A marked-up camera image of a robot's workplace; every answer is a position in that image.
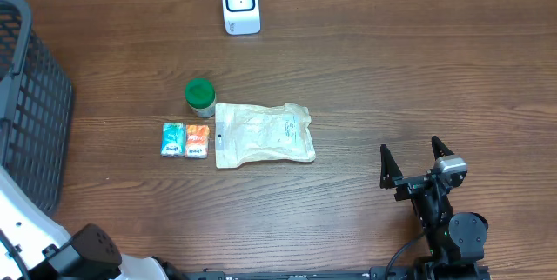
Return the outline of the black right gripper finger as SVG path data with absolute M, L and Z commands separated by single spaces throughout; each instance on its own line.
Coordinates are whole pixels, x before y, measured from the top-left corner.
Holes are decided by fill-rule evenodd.
M 432 149 L 435 159 L 453 155 L 453 152 L 437 136 L 432 137 Z
M 381 189 L 391 189 L 396 186 L 396 182 L 403 178 L 403 174 L 396 164 L 391 151 L 385 144 L 380 146 L 380 182 Z

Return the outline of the beige plastic pouch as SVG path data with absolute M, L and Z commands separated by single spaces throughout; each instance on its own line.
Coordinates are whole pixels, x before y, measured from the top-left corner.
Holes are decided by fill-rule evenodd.
M 265 107 L 219 103 L 215 108 L 216 167 L 234 169 L 244 163 L 316 158 L 305 106 L 286 103 Z

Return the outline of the orange tissue pack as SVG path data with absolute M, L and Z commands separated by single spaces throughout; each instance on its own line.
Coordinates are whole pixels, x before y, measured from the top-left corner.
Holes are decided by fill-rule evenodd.
M 187 125 L 185 156 L 203 159 L 208 156 L 210 127 L 208 125 Z

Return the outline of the green lid jar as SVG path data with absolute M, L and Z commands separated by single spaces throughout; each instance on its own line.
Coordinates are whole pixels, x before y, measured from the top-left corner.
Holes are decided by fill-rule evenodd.
M 216 99 L 212 83 L 205 78 L 194 78 L 185 86 L 185 100 L 198 117 L 213 117 Z

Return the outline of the teal tissue pack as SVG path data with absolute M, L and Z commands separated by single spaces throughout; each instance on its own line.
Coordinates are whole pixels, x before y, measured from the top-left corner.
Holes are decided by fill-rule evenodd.
M 185 154 L 186 129 L 183 123 L 164 123 L 162 128 L 162 157 L 182 157 Z

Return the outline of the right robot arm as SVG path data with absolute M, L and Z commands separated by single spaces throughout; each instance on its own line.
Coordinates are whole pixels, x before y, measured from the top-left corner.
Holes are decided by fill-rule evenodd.
M 433 261 L 441 265 L 471 265 L 484 257 L 487 220 L 473 212 L 454 213 L 448 195 L 464 182 L 465 160 L 433 136 L 433 167 L 422 176 L 404 177 L 386 145 L 380 146 L 379 186 L 394 189 L 396 201 L 409 200 L 430 246 Z

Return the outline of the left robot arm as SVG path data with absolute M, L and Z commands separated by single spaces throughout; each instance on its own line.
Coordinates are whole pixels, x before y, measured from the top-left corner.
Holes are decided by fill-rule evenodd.
M 89 223 L 71 235 L 46 216 L 1 170 L 1 278 L 76 280 L 182 279 L 155 257 L 122 254 Z

